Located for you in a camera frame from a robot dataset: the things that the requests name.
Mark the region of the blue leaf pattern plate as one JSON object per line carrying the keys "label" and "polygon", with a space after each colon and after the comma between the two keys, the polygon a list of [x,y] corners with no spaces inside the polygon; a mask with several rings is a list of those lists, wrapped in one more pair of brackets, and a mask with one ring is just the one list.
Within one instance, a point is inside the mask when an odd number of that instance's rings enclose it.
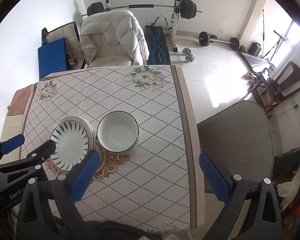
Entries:
{"label": "blue leaf pattern plate", "polygon": [[58,124],[51,134],[56,144],[51,155],[52,162],[62,171],[69,172],[79,164],[88,152],[87,130],[77,120],[66,120]]}

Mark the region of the white shallow bowl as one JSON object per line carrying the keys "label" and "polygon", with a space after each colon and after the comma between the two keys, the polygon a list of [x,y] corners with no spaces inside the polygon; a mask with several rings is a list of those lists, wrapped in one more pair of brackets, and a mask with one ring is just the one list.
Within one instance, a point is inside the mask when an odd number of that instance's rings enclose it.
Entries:
{"label": "white shallow bowl", "polygon": [[101,132],[98,135],[99,142],[109,152],[124,153],[136,148],[140,133],[130,130],[112,129],[110,132]]}

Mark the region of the white bowl dark rim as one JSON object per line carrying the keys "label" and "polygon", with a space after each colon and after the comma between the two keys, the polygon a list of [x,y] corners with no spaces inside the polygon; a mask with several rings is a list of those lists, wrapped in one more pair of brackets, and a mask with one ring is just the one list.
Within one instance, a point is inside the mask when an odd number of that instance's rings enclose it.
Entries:
{"label": "white bowl dark rim", "polygon": [[138,122],[131,114],[124,111],[106,114],[97,127],[98,142],[111,153],[125,154],[134,150],[139,138]]}

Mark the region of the plain white plate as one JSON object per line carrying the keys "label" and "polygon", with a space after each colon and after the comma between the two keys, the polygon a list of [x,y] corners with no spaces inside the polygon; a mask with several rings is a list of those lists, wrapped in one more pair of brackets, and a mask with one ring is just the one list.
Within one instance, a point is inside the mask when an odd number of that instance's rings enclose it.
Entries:
{"label": "plain white plate", "polygon": [[95,145],[93,128],[77,115],[62,118],[51,132],[51,140],[60,154],[87,154]]}

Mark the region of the long barbell with plates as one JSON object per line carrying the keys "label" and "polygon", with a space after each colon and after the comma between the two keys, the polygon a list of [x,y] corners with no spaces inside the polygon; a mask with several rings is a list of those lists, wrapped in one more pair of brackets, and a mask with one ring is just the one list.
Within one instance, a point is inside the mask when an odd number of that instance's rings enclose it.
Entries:
{"label": "long barbell with plates", "polygon": [[139,9],[139,8],[173,8],[176,9],[182,18],[191,19],[196,16],[196,13],[203,13],[202,11],[197,9],[196,3],[192,0],[181,0],[180,6],[177,5],[159,5],[159,4],[130,4],[130,5],[123,5],[118,7],[109,7],[109,8],[97,8],[98,3],[93,3],[87,9],[87,13],[83,14],[82,16],[91,16],[95,13],[99,12],[106,12],[111,10],[119,10],[119,9]]}

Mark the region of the floral checked tablecloth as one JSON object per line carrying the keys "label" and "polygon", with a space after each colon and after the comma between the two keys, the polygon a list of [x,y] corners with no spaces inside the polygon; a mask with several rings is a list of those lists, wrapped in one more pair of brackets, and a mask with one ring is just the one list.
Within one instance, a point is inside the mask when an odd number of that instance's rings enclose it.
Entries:
{"label": "floral checked tablecloth", "polygon": [[2,159],[25,158],[47,140],[43,168],[65,175],[91,148],[101,160],[76,207],[84,220],[111,220],[149,232],[205,222],[200,143],[181,67],[116,66],[50,74],[16,92],[2,140],[25,142]]}

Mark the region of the dark wooden chair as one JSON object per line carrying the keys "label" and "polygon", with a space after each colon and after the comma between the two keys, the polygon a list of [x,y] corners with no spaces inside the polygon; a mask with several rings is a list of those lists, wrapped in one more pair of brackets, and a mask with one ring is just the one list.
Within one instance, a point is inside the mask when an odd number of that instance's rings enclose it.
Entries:
{"label": "dark wooden chair", "polygon": [[269,113],[298,92],[300,92],[300,67],[293,61],[289,61],[279,69],[279,73],[274,78],[268,76],[265,79],[260,73],[256,83],[248,89],[247,95],[257,94],[256,102],[266,113]]}

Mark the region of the white puffy jacket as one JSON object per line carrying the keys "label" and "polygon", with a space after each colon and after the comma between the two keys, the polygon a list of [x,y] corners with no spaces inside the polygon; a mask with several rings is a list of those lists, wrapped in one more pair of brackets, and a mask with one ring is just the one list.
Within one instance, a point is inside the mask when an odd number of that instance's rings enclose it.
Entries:
{"label": "white puffy jacket", "polygon": [[119,42],[132,59],[132,65],[143,65],[149,58],[149,49],[142,27],[129,10],[114,10],[93,14],[84,19],[79,44],[88,65],[96,54],[90,35],[102,33],[107,42]]}

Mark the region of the black blue weight bench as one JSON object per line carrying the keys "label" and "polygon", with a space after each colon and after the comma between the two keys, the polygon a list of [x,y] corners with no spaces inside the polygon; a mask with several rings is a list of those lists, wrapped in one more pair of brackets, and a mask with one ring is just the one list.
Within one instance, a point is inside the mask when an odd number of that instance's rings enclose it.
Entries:
{"label": "black blue weight bench", "polygon": [[149,65],[170,65],[171,59],[168,51],[163,27],[145,26],[145,39],[149,49]]}

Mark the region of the chrome dumbbell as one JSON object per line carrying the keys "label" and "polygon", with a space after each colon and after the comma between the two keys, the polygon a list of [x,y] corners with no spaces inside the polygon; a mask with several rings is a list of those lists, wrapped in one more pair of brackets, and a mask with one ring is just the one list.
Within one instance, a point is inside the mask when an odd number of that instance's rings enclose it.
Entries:
{"label": "chrome dumbbell", "polygon": [[190,48],[184,48],[182,50],[182,54],[185,56],[185,61],[193,63],[195,60],[195,56],[192,54],[192,50]]}

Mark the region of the short barbell on floor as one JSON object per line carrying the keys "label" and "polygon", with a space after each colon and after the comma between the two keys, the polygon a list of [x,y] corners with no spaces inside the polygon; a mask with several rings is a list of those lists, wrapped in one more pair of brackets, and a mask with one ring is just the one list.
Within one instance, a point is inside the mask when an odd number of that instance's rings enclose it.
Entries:
{"label": "short barbell on floor", "polygon": [[225,41],[225,40],[220,40],[217,38],[217,36],[210,35],[209,33],[205,32],[205,31],[202,31],[199,33],[197,40],[199,41],[199,44],[202,47],[207,47],[211,43],[214,43],[214,42],[228,44],[230,46],[230,48],[234,51],[238,51],[239,48],[241,47],[241,43],[240,43],[239,39],[236,37],[232,37],[229,41]]}

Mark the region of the white squat rack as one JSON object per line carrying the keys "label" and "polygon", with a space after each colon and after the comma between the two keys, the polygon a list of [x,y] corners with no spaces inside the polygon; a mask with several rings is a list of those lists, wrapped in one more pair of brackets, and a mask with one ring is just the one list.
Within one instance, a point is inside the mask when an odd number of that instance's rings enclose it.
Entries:
{"label": "white squat rack", "polygon": [[177,26],[180,18],[180,10],[181,10],[181,0],[174,0],[173,12],[171,15],[170,24],[168,23],[166,17],[164,15],[159,15],[153,23],[151,23],[151,27],[155,27],[159,18],[163,18],[166,22],[166,27],[163,27],[164,34],[169,38],[173,52],[178,51],[177,44],[175,42],[175,37],[177,34]]}

